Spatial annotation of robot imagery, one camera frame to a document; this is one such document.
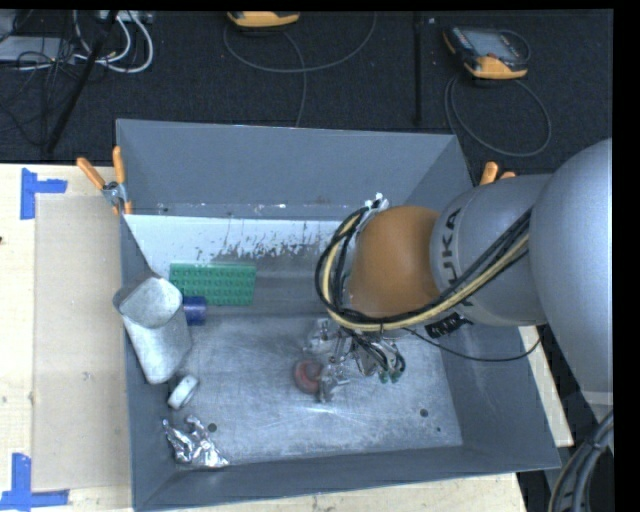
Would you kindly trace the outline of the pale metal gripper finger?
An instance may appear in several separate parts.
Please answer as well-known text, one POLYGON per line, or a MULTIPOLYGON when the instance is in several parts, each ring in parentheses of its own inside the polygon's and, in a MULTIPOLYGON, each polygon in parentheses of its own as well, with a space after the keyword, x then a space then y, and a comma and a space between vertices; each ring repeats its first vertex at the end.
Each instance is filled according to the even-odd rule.
POLYGON ((323 367, 317 379, 317 399, 321 403, 333 400, 334 395, 351 382, 342 367, 323 367))
POLYGON ((341 326, 331 319, 318 319, 303 344, 306 354, 340 354, 345 347, 341 326))

